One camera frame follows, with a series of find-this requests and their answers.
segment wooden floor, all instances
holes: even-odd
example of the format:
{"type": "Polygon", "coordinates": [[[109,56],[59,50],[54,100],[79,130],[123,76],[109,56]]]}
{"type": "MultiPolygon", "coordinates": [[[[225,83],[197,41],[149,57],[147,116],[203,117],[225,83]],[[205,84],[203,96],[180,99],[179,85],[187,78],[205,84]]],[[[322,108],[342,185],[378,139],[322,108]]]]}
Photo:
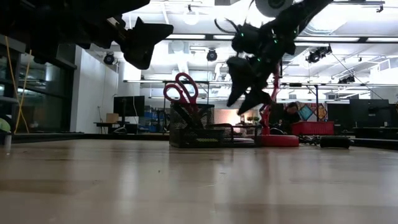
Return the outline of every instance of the wooden floor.
{"type": "Polygon", "coordinates": [[[397,222],[393,151],[77,140],[0,154],[4,224],[397,222]]]}

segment red base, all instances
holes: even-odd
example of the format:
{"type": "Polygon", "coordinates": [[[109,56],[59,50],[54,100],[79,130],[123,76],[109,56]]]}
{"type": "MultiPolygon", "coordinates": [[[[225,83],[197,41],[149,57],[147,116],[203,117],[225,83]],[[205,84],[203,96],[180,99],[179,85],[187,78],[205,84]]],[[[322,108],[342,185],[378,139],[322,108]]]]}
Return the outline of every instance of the red base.
{"type": "Polygon", "coordinates": [[[297,136],[288,135],[262,135],[261,142],[267,147],[298,147],[300,142],[297,136]]]}

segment scissors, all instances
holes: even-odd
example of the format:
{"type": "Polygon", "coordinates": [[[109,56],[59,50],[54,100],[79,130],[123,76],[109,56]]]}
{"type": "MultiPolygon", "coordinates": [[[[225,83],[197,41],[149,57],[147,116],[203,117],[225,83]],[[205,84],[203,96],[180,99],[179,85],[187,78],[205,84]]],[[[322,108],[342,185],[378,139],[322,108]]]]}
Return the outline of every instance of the scissors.
{"type": "Polygon", "coordinates": [[[168,84],[165,86],[163,90],[164,98],[168,99],[172,103],[180,104],[178,106],[176,105],[174,109],[187,122],[188,126],[203,128],[203,125],[200,122],[202,112],[199,111],[197,106],[197,98],[199,94],[197,84],[195,81],[193,81],[191,76],[184,72],[178,73],[175,76],[175,83],[176,84],[168,84]],[[193,85],[193,89],[195,90],[193,95],[189,93],[183,82],[180,80],[180,77],[186,78],[188,80],[188,84],[193,85]],[[169,97],[167,91],[171,88],[174,88],[178,91],[180,98],[176,99],[169,97]]]}

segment scissors handle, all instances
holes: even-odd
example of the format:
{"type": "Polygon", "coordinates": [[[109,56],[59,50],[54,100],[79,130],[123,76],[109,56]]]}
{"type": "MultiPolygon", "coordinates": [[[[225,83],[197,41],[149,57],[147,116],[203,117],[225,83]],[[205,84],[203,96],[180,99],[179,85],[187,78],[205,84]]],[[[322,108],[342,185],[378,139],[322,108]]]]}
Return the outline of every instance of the scissors handle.
{"type": "Polygon", "coordinates": [[[188,103],[183,95],[183,91],[176,84],[168,84],[167,86],[165,86],[165,88],[163,89],[163,95],[164,95],[164,98],[166,98],[167,100],[169,100],[172,103],[188,103]],[[178,93],[180,94],[179,99],[171,98],[168,96],[167,91],[171,88],[174,88],[178,91],[178,93]]]}
{"type": "Polygon", "coordinates": [[[188,74],[186,74],[185,72],[180,72],[180,73],[178,73],[175,76],[175,82],[181,86],[181,89],[185,93],[185,95],[187,96],[189,103],[196,104],[197,103],[197,98],[198,98],[198,95],[199,95],[199,91],[198,91],[197,84],[195,83],[195,81],[193,81],[192,77],[189,76],[188,74]],[[193,96],[191,96],[191,94],[189,94],[189,91],[184,86],[184,84],[181,82],[180,77],[186,78],[189,81],[189,83],[191,85],[193,85],[193,89],[195,90],[195,94],[193,94],[193,96]]]}

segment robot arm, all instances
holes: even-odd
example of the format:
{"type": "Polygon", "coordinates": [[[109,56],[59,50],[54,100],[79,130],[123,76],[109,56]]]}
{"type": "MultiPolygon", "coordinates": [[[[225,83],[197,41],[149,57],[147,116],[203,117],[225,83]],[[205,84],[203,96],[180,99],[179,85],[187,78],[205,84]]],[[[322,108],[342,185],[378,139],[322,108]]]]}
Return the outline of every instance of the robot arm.
{"type": "Polygon", "coordinates": [[[260,103],[268,105],[272,98],[262,91],[271,73],[277,73],[284,54],[295,52],[294,39],[304,30],[311,19],[333,0],[303,0],[283,10],[273,20],[260,28],[249,24],[237,26],[232,48],[237,53],[246,52],[252,57],[231,57],[227,60],[232,78],[231,94],[227,106],[251,87],[238,111],[241,115],[260,103]]]}

